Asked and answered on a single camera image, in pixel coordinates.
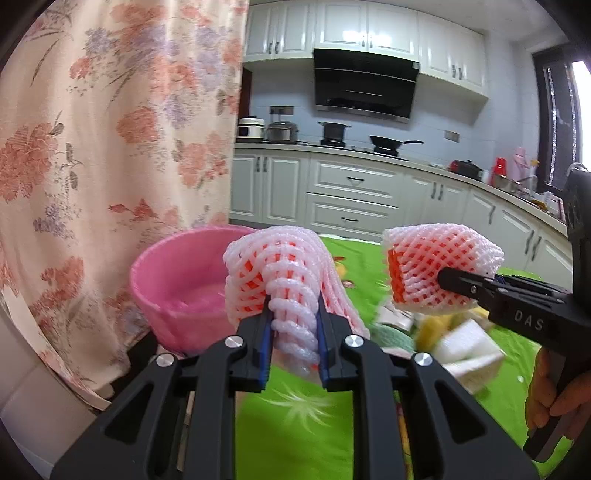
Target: white foam net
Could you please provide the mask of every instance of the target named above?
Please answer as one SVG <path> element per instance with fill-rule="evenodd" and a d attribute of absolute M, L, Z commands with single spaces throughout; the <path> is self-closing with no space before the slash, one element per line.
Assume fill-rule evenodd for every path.
<path fill-rule="evenodd" d="M 453 313 L 476 302 L 443 290 L 437 275 L 444 267 L 494 277 L 503 251 L 464 225 L 435 223 L 384 231 L 393 303 L 402 310 L 429 314 Z"/>
<path fill-rule="evenodd" d="M 369 332 L 350 302 L 335 270 L 331 254 L 311 230 L 278 226 L 258 230 L 232 242 L 223 256 L 228 319 L 260 313 L 265 296 L 274 312 L 274 346 L 288 354 L 290 369 L 307 375 L 319 363 L 316 339 L 318 296 L 323 293 L 328 312 L 344 316 L 352 330 Z"/>

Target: black range hood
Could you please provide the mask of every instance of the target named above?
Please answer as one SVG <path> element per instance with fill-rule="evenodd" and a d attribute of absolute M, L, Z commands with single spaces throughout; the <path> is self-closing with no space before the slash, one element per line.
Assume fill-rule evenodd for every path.
<path fill-rule="evenodd" d="M 315 48 L 316 108 L 408 123 L 419 66 L 376 53 Z"/>

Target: kitchen countertop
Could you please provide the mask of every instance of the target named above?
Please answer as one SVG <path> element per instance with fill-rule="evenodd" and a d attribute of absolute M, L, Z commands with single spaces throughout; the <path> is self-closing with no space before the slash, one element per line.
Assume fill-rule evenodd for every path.
<path fill-rule="evenodd" d="M 552 217 L 548 213 L 543 212 L 539 208 L 535 207 L 534 205 L 521 200 L 513 195 L 510 195 L 507 192 L 503 192 L 499 189 L 496 189 L 490 185 L 482 183 L 481 181 L 469 179 L 468 177 L 463 177 L 456 173 L 452 173 L 450 171 L 444 170 L 442 168 L 432 167 L 427 163 L 422 163 L 419 159 L 411 158 L 405 154 L 401 155 L 400 158 L 388 157 L 386 155 L 376 155 L 373 153 L 366 153 L 359 150 L 346 150 L 341 148 L 327 148 L 321 147 L 318 145 L 289 145 L 289 144 L 272 144 L 272 143 L 244 143 L 244 144 L 235 144 L 234 145 L 237 150 L 287 150 L 287 151 L 298 151 L 298 152 L 307 152 L 307 153 L 320 153 L 320 154 L 327 154 L 327 155 L 340 155 L 342 157 L 353 157 L 353 158 L 363 158 L 365 160 L 374 160 L 379 161 L 382 163 L 389 163 L 392 165 L 399 165 L 401 167 L 406 168 L 413 168 L 419 171 L 425 171 L 428 173 L 432 173 L 435 175 L 441 175 L 442 177 L 447 177 L 449 179 L 461 181 L 467 183 L 468 185 L 472 185 L 473 187 L 480 188 L 487 193 L 495 195 L 507 202 L 512 203 L 516 207 L 519 207 L 523 211 L 529 213 L 530 215 L 535 216 L 539 220 L 546 223 L 548 226 L 552 227 L 558 233 L 566 236 L 566 225 L 560 222 L 558 219 Z"/>

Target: pink plastic basin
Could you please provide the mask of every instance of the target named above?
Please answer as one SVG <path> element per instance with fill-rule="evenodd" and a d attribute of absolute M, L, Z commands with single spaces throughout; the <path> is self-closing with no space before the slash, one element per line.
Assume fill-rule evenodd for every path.
<path fill-rule="evenodd" d="M 204 226 L 165 238 L 131 267 L 131 292 L 156 338 L 168 350 L 198 355 L 234 333 L 225 309 L 228 271 L 222 255 L 254 230 Z"/>

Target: window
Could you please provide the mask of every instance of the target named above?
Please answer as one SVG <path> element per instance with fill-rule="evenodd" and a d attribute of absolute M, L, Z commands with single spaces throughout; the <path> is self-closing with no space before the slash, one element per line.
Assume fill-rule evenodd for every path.
<path fill-rule="evenodd" d="M 591 167 L 591 76 L 569 46 L 534 54 L 540 96 L 538 191 L 561 196 L 572 162 Z"/>

